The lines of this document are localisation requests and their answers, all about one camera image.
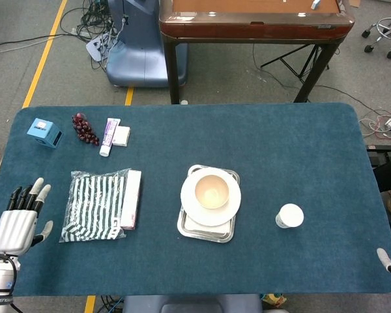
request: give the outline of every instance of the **red grapes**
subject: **red grapes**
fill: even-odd
[[[86,120],[86,117],[82,113],[77,113],[72,116],[72,126],[77,132],[78,138],[85,143],[93,143],[100,145],[100,140],[90,127],[90,123]]]

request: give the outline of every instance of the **blue cube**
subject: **blue cube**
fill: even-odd
[[[63,135],[54,123],[37,118],[33,121],[27,134],[34,137],[38,143],[51,148],[57,147]]]

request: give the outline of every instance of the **striped cloth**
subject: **striped cloth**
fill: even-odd
[[[71,172],[60,243],[126,237],[120,228],[128,170],[93,175]]]

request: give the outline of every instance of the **silver tray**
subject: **silver tray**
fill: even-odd
[[[199,164],[193,165],[188,170],[187,176],[190,176],[197,170],[208,167],[209,166]],[[238,185],[240,184],[240,177],[238,173],[231,170],[223,170],[232,175]],[[235,220],[236,215],[223,225],[213,227],[200,225],[194,222],[181,206],[181,210],[178,216],[177,228],[181,235],[185,237],[208,240],[215,243],[227,243],[233,238],[233,234],[235,233]]]

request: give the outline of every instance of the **gray carpet floor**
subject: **gray carpet floor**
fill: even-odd
[[[80,7],[81,0],[69,0],[65,12]],[[0,1],[0,42],[47,35],[50,32],[60,1]],[[382,42],[371,54],[364,46],[376,39],[375,34],[363,39],[361,32],[382,17],[391,16],[391,3],[362,0],[354,8],[356,24],[340,46],[318,84],[335,87],[353,95],[374,109],[391,112],[391,60],[386,54],[391,42]],[[64,19],[66,29],[79,23],[80,12]],[[2,46],[0,50],[23,46]],[[0,152],[16,112],[21,108],[42,55],[43,44],[23,50],[0,53]],[[255,60],[264,63],[288,52],[294,46],[256,45]],[[289,62],[300,69],[309,50],[292,55]],[[281,63],[258,71],[252,59],[252,45],[192,44],[189,76],[182,88],[182,98],[190,104],[290,102],[300,86],[298,80]],[[101,70],[92,70],[85,46],[69,37],[56,38],[38,81],[31,106],[124,105],[125,88],[112,86]],[[313,102],[342,101],[352,105],[359,117],[367,108],[347,95],[316,87],[310,95]],[[132,105],[169,104],[167,89],[136,89]],[[366,143],[389,144],[374,136]],[[289,295],[285,308],[292,313],[321,312],[390,312],[391,294],[387,295]],[[83,312],[85,297],[21,297],[16,303],[24,312]]]

